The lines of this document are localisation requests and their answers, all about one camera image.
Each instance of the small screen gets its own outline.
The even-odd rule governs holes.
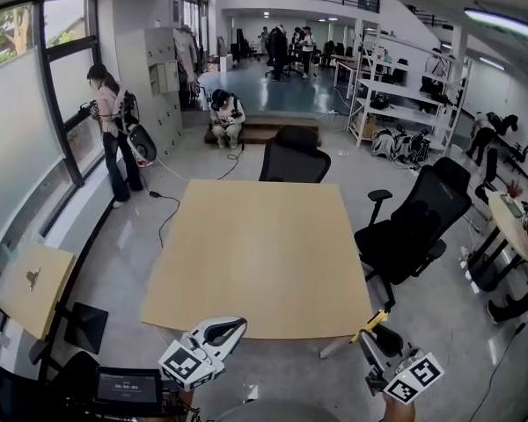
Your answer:
[[[96,398],[135,404],[155,404],[157,378],[153,375],[116,375],[100,373]]]

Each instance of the white cabinet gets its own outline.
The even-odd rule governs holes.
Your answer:
[[[121,84],[136,95],[141,124],[164,161],[182,130],[172,28],[150,28],[115,39]]]

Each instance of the window frame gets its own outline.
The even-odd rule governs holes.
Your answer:
[[[69,172],[70,179],[72,180],[72,186],[57,202],[55,207],[51,210],[51,213],[38,229],[38,233],[43,237],[45,237],[52,229],[55,221],[70,202],[70,199],[76,194],[79,188],[84,186],[86,179],[92,174],[94,169],[104,158],[104,153],[102,152],[86,167],[84,171],[79,170],[75,156],[70,148],[67,135],[71,130],[76,128],[89,117],[90,106],[81,107],[73,116],[69,117],[67,120],[62,120],[61,110],[51,74],[51,62],[86,49],[92,50],[92,60],[94,64],[101,63],[98,32],[98,0],[85,0],[84,20],[88,29],[88,35],[81,39],[70,40],[61,45],[52,47],[47,47],[47,40],[45,38],[45,1],[46,0],[13,0],[0,4],[0,12],[22,5],[30,4],[32,6],[32,18],[30,23],[32,27],[33,48],[37,49],[40,80],[45,94],[48,113],[53,122],[56,137],[61,146],[63,162]],[[0,308],[0,332],[4,330],[7,320],[8,316]]]

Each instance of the person crouching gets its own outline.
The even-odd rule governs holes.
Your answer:
[[[238,135],[246,120],[245,110],[236,95],[217,89],[211,96],[211,131],[217,138],[220,149],[226,142],[237,148]]]

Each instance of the ceiling light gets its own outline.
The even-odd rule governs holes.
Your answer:
[[[485,11],[465,10],[464,12],[469,18],[472,18],[476,22],[498,26],[499,28],[512,31],[528,38],[528,24],[524,22],[519,22],[513,18],[498,16]]]
[[[496,68],[498,68],[500,70],[504,70],[504,67],[501,64],[497,64],[496,62],[492,62],[491,60],[488,60],[487,58],[480,57],[480,60],[482,60],[483,62],[485,62],[489,66],[493,66],[493,67],[496,67]]]

